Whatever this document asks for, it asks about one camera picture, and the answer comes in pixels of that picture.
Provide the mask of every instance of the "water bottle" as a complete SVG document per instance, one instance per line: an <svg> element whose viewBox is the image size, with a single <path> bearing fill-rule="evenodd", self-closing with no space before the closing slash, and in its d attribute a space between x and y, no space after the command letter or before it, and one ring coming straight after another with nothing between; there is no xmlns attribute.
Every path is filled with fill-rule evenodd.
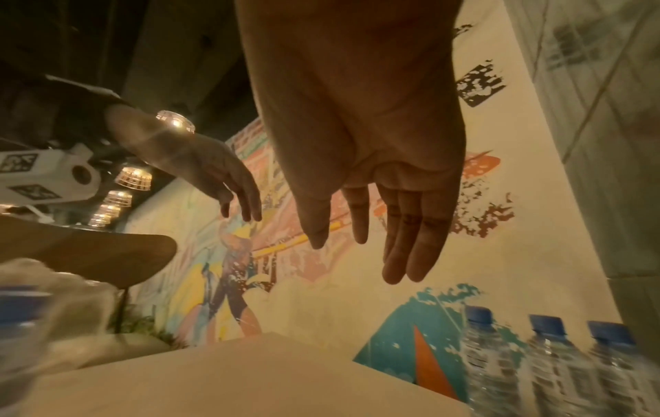
<svg viewBox="0 0 660 417"><path fill-rule="evenodd" d="M639 353L623 324L589 322L605 399L614 417L660 416L660 367Z"/></svg>
<svg viewBox="0 0 660 417"><path fill-rule="evenodd" d="M520 417L518 377L509 345L493 327L488 308L465 307L461 353L472 417Z"/></svg>
<svg viewBox="0 0 660 417"><path fill-rule="evenodd" d="M41 317L49 295L32 286L0 286L0 417L18 415L43 354Z"/></svg>
<svg viewBox="0 0 660 417"><path fill-rule="evenodd" d="M559 317L529 316L535 336L527 346L532 386L542 417L605 416L595 365L566 337Z"/></svg>

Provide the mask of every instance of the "blue bottle cap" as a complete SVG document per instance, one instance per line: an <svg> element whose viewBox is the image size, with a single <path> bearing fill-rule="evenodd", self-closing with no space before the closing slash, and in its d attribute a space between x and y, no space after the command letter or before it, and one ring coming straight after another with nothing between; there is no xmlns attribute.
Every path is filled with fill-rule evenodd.
<svg viewBox="0 0 660 417"><path fill-rule="evenodd" d="M31 322L42 316L50 294L31 286L0 287L0 325Z"/></svg>
<svg viewBox="0 0 660 417"><path fill-rule="evenodd" d="M529 321L531 322L531 328L537 333L555 336L566 335L564 323L559 317L530 314Z"/></svg>
<svg viewBox="0 0 660 417"><path fill-rule="evenodd" d="M625 324L608 322L587 322L591 336L598 341L624 343L635 346L635 340Z"/></svg>
<svg viewBox="0 0 660 417"><path fill-rule="evenodd" d="M493 312L485 307L465 306L465 317L469 322L493 324Z"/></svg>

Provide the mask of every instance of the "sleeve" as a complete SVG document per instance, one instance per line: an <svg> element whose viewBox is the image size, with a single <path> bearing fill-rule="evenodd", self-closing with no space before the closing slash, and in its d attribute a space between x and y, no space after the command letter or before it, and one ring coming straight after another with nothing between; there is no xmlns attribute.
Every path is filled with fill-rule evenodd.
<svg viewBox="0 0 660 417"><path fill-rule="evenodd" d="M105 109L125 104L79 84L24 73L0 61L0 136L33 148L84 143L95 159L128 154L110 135Z"/></svg>

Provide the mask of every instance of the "table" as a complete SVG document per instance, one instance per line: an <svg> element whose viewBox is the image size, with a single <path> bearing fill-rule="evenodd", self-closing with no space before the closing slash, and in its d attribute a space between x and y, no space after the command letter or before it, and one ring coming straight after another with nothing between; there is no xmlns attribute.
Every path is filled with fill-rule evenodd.
<svg viewBox="0 0 660 417"><path fill-rule="evenodd" d="M274 333L39 380L30 417L444 416L465 404Z"/></svg>

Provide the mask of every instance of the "orange triangle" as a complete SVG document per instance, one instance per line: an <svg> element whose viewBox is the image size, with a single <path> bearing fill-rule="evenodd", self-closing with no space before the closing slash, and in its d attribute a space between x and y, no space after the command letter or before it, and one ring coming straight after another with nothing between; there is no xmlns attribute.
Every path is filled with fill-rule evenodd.
<svg viewBox="0 0 660 417"><path fill-rule="evenodd" d="M415 358L416 358L416 373L417 384L427 390L435 391L444 396L458 400L454 388L447 380L445 373L438 364L438 361L433 355L433 351L424 339L417 326L415 328Z"/></svg>

